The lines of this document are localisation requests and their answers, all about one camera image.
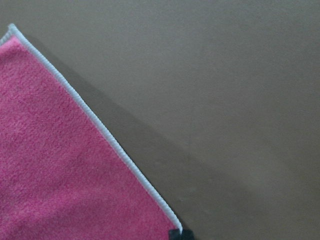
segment gray surface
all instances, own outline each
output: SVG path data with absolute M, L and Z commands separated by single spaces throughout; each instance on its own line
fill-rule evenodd
M 197 239 L 320 239 L 318 0 L 2 0 L 0 22 Z

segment white border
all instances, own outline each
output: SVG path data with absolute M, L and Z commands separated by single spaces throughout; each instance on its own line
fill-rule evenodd
M 4 44 L 12 35 L 15 35 L 20 42 L 47 68 L 47 70 L 54 75 L 54 77 L 64 86 L 68 93 L 73 97 L 73 99 L 78 103 L 78 105 L 83 109 L 83 111 L 89 116 L 93 121 L 98 130 L 102 133 L 105 139 L 113 147 L 118 156 L 124 161 L 128 168 L 133 172 L 136 178 L 140 181 L 146 191 L 153 197 L 153 199 L 158 203 L 164 213 L 172 221 L 172 223 L 182 231 L 182 224 L 171 210 L 165 200 L 160 196 L 157 190 L 151 185 L 151 183 L 146 179 L 142 172 L 138 169 L 135 163 L 126 154 L 117 140 L 112 136 L 110 131 L 106 126 L 100 121 L 100 119 L 94 114 L 94 112 L 88 107 L 80 95 L 74 90 L 74 88 L 68 83 L 64 76 L 25 38 L 25 36 L 18 30 L 18 28 L 13 24 L 9 24 L 8 31 L 0 39 L 0 46 Z

